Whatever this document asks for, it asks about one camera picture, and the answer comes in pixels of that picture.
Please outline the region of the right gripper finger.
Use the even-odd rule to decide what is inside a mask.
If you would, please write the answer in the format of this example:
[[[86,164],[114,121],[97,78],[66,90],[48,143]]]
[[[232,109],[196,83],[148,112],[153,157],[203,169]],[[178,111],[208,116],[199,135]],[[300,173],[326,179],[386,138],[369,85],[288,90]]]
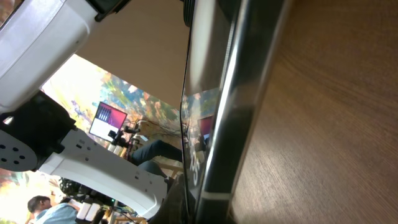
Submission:
[[[187,223],[187,218],[184,176],[179,175],[149,224],[184,224]]]

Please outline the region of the black smartphone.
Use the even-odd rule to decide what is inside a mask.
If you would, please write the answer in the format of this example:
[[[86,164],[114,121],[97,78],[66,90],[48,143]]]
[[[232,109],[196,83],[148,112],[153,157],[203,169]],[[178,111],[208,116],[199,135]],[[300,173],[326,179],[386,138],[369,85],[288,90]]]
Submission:
[[[183,2],[180,101],[188,223],[225,223],[292,2]]]

